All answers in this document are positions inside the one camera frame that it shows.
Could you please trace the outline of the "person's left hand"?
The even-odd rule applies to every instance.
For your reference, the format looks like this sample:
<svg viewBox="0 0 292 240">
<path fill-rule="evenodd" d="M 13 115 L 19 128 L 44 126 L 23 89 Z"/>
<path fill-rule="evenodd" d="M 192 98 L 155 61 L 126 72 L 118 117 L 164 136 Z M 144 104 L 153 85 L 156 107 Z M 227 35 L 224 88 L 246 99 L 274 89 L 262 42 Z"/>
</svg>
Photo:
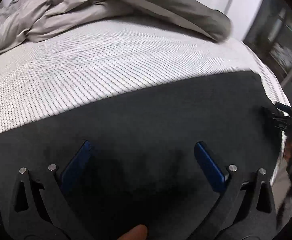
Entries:
<svg viewBox="0 0 292 240">
<path fill-rule="evenodd" d="M 145 225 L 138 225 L 131 229 L 129 232 L 125 233 L 118 240 L 146 240 L 148 234 L 148 229 Z"/>
</svg>

